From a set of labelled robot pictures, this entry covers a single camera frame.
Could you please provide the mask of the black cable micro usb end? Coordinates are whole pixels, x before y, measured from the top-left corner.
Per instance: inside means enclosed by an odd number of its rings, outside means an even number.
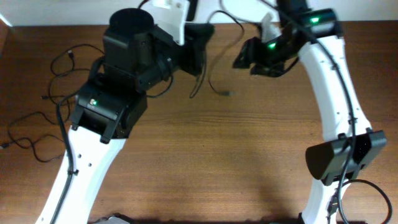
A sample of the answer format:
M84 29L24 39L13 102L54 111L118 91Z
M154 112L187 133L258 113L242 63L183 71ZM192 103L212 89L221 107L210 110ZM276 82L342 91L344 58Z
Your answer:
M75 55L73 53L73 50L77 49L77 48L82 48L82 47L89 47L89 48L92 48L92 49L100 52L101 54L104 54L103 50L101 50L99 47L96 47L91 44L73 45L73 46L67 48L66 50L64 50L63 52L59 53L50 63L50 72L52 73L53 78L49 81L49 84L47 86L47 94L42 97L43 100L50 100L54 105L57 105L58 102L55 101L55 99L63 98L64 95L55 96L51 93L52 85L53 85L54 81L59 78L67 77L68 75L72 74L73 72L82 72L82 71L88 72L90 70L89 68L76 68ZM67 56L69 58L69 60L71 62L71 67L66 69L65 71L57 72L55 70L55 64L64 56Z

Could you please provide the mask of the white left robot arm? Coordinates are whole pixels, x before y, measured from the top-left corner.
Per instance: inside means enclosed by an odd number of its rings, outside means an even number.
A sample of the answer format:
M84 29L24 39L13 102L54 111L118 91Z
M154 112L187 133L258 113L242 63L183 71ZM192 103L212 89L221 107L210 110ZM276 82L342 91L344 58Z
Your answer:
M39 223L86 223L114 158L147 109L147 92L172 82L178 70L206 71L212 24L184 24L178 44L152 15L138 8L116 11L103 36L104 55L74 92L71 126L61 127L65 153Z

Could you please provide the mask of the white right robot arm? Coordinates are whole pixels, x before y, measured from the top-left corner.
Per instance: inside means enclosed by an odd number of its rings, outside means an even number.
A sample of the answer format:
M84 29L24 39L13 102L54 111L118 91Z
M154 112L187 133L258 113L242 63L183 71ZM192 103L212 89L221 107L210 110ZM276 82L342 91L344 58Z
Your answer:
M261 22L259 37L245 41L233 63L253 75L281 77L288 59L301 63L317 100L323 142L306 150L312 175L310 196L299 223L335 223L344 217L342 198L386 145L383 131L373 130L354 90L345 55L342 26L332 9L310 9L306 1L277 1L280 18Z

